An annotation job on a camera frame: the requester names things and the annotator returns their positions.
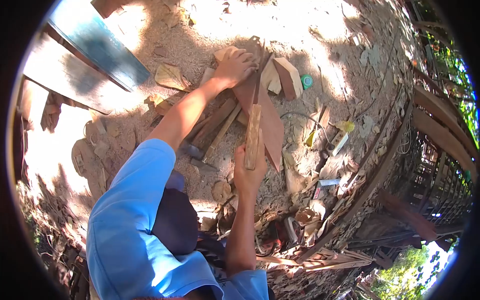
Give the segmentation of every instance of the electrical cord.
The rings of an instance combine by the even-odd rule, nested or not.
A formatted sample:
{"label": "electrical cord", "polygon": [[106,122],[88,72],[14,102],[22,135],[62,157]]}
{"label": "electrical cord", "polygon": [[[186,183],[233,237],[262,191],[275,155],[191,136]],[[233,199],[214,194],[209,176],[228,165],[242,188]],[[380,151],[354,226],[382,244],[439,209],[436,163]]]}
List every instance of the electrical cord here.
{"label": "electrical cord", "polygon": [[310,117],[309,115],[307,114],[304,114],[302,112],[297,112],[297,111],[289,111],[289,112],[286,112],[284,113],[283,115],[280,116],[280,118],[283,118],[284,116],[286,115],[300,115],[300,116],[303,116],[303,117],[306,117],[307,119],[315,122],[315,124],[317,124],[320,128],[322,128],[323,132],[324,132],[324,136],[325,136],[325,139],[327,140],[327,142],[330,144],[330,140],[328,139],[327,137],[327,133],[325,131],[325,128],[319,123],[317,122],[314,118]]}

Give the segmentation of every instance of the dirt ground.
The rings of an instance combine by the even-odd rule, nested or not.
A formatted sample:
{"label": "dirt ground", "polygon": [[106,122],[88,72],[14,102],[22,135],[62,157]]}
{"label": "dirt ground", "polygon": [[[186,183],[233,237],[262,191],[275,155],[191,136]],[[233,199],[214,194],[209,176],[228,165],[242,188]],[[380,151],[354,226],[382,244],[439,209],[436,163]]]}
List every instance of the dirt ground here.
{"label": "dirt ground", "polygon": [[[174,4],[182,7],[184,15],[189,17],[169,28],[166,22],[170,23]],[[346,146],[325,166],[331,171],[329,176],[333,176],[329,179],[341,177],[346,181],[351,172],[343,162],[360,162],[375,137],[375,126],[381,126],[394,106],[386,138],[381,139],[378,147],[388,144],[411,95],[413,75],[409,65],[422,61],[408,14],[396,0],[270,0],[253,1],[250,6],[238,0],[185,0],[180,4],[161,0],[123,1],[105,22],[152,75],[131,98],[118,99],[115,110],[104,117],[105,134],[100,134],[92,123],[88,109],[71,103],[61,105],[56,126],[28,130],[27,179],[17,185],[24,210],[47,236],[62,235],[83,250],[93,205],[108,189],[135,146],[153,129],[157,114],[147,97],[159,94],[175,99],[185,95],[156,85],[153,77],[160,62],[178,66],[192,86],[197,87],[204,70],[216,67],[213,56],[216,50],[230,45],[241,48],[253,35],[264,38],[276,57],[285,57],[300,75],[310,74],[314,82],[300,99],[291,102],[285,100],[283,92],[279,95],[269,92],[279,115],[293,111],[310,115],[317,111],[318,103],[330,107],[331,124],[342,120],[355,123]],[[154,53],[158,46],[167,50],[166,57]],[[215,111],[229,97],[234,97],[230,90],[221,93],[205,114]],[[371,108],[358,118],[371,103]],[[310,178],[321,160],[320,150],[326,139],[320,132],[314,146],[309,148],[304,144],[309,134],[304,129],[307,120],[289,115],[282,121],[283,147],[295,159],[298,173]],[[337,131],[332,125],[326,128],[329,139]],[[216,132],[212,133],[210,140],[215,135]],[[244,135],[245,128],[235,121],[207,161],[220,170],[216,174],[201,172],[190,164],[188,155],[177,153],[175,170],[185,176],[186,192],[200,219],[217,216],[219,206],[212,197],[212,186],[219,180],[232,178],[234,149],[243,143]],[[100,155],[94,153],[103,143],[106,151]],[[367,162],[364,175],[367,181],[378,160],[381,157],[372,157]],[[322,205],[326,210],[332,209],[341,194],[351,193],[344,184],[325,193]],[[270,216],[284,215],[293,204],[295,209],[302,209],[309,205],[312,191],[313,188],[300,193],[292,203],[285,172],[276,172],[269,166],[258,194],[256,215],[266,224]],[[326,247],[334,248],[353,236],[375,209],[375,204],[367,201]],[[268,270],[268,282],[277,299],[326,299],[348,274],[348,270],[305,273],[299,268],[268,263],[259,263],[259,267]]]}

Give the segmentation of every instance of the reddish wood plank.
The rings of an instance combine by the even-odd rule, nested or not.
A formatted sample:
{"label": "reddish wood plank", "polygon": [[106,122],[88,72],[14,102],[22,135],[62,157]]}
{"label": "reddish wood plank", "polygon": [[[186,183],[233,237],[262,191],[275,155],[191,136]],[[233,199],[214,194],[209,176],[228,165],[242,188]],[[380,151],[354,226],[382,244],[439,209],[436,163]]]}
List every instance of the reddish wood plank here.
{"label": "reddish wood plank", "polygon": [[[241,103],[243,112],[245,112],[247,117],[250,117],[250,111],[252,109],[255,83],[256,76],[250,76],[243,83],[233,88],[233,92]],[[268,96],[267,90],[262,85],[260,85],[259,89],[258,104],[262,107],[260,128],[264,135],[266,154],[272,166],[274,166],[277,171],[280,171],[280,158],[282,155],[282,143],[285,130],[282,120],[280,120],[280,116]]]}
{"label": "reddish wood plank", "polygon": [[429,113],[442,121],[445,125],[450,128],[450,130],[456,135],[456,137],[463,143],[467,148],[470,155],[472,155],[475,160],[479,159],[479,153],[477,146],[473,141],[467,136],[465,131],[460,127],[457,121],[457,117],[451,112],[450,108],[442,101],[440,98],[434,94],[425,91],[420,86],[413,86],[415,91],[414,101],[415,104],[418,104],[424,107]]}
{"label": "reddish wood plank", "polygon": [[470,170],[472,181],[477,182],[477,169],[471,156],[447,128],[444,128],[418,108],[413,109],[413,126],[456,159],[463,170]]}

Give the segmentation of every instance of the tree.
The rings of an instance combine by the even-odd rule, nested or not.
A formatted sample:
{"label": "tree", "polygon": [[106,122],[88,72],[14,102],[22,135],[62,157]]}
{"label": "tree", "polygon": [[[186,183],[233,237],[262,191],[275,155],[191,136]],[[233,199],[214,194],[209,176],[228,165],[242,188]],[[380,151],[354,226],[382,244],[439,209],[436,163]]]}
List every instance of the tree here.
{"label": "tree", "polygon": [[418,283],[421,266],[428,259],[428,249],[409,248],[395,260],[388,270],[378,272],[377,281],[372,285],[372,291],[380,298],[395,300],[418,300],[425,287]]}

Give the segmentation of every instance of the red power tool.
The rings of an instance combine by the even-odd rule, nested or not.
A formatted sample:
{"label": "red power tool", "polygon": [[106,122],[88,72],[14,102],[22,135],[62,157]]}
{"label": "red power tool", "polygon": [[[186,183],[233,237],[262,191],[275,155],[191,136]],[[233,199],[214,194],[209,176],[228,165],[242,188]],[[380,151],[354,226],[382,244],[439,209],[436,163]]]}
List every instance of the red power tool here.
{"label": "red power tool", "polygon": [[286,217],[283,221],[270,222],[267,228],[268,238],[261,245],[262,250],[267,253],[265,256],[273,254],[277,249],[283,253],[297,245],[304,244],[304,228],[291,216]]}

